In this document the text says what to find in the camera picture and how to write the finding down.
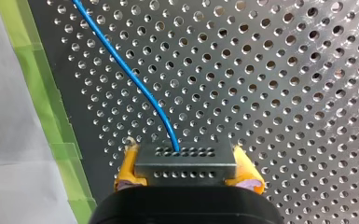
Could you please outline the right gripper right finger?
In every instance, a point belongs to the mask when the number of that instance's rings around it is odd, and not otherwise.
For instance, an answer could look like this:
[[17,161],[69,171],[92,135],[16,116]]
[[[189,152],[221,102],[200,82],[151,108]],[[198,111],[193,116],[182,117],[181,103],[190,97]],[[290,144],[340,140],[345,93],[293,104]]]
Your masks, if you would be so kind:
[[233,155],[236,162],[235,175],[233,178],[227,179],[225,184],[262,194],[266,187],[266,182],[242,147],[236,145],[233,148]]

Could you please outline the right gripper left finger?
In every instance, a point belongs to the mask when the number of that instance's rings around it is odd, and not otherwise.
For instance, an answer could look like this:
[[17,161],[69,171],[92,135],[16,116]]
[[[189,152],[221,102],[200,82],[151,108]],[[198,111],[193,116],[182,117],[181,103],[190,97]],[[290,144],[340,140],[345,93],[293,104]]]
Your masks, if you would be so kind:
[[127,141],[129,143],[125,146],[124,159],[114,182],[114,191],[147,185],[146,179],[137,177],[134,172],[134,165],[140,146],[132,137],[128,137]]

